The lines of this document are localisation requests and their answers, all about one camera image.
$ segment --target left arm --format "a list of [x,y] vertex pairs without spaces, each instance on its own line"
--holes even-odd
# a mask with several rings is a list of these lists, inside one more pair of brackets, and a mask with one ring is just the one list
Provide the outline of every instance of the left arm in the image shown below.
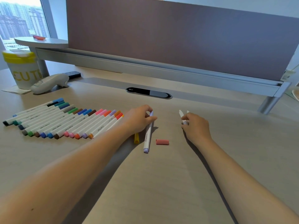
[[146,111],[130,110],[118,126],[28,177],[0,201],[0,223],[61,223],[118,147],[157,119]]

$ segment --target sky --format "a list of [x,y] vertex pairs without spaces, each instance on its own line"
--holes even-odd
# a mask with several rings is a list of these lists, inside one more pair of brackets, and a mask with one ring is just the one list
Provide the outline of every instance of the sky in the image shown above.
[[0,0],[0,2],[18,3],[20,5],[41,6],[40,0]]

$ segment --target left hand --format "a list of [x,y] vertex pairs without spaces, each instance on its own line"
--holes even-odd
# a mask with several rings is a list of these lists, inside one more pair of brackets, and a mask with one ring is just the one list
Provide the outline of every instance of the left hand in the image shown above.
[[152,108],[149,105],[142,105],[132,108],[123,116],[122,124],[128,129],[130,135],[143,131],[148,124],[158,118],[156,116],[150,117],[147,111],[152,112]]

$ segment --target phone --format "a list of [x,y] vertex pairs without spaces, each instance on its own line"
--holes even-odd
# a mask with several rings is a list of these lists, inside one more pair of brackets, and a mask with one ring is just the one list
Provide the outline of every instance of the phone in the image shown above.
[[135,87],[126,88],[126,91],[128,93],[140,94],[140,95],[150,96],[150,97],[158,97],[158,98],[163,98],[163,99],[171,99],[172,98],[172,96],[169,93],[164,93],[164,92],[159,92],[159,91],[154,91],[154,90],[145,90],[145,89],[140,89],[140,88],[135,88]]
[[77,71],[70,71],[70,72],[66,72],[64,74],[67,75],[69,77],[69,79],[75,79],[75,78],[81,77],[81,73],[77,72]]

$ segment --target mauve partition panel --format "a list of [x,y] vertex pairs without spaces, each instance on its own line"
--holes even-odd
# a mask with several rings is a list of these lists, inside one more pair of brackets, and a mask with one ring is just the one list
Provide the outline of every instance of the mauve partition panel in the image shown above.
[[162,0],[67,0],[69,47],[280,80],[299,18]]

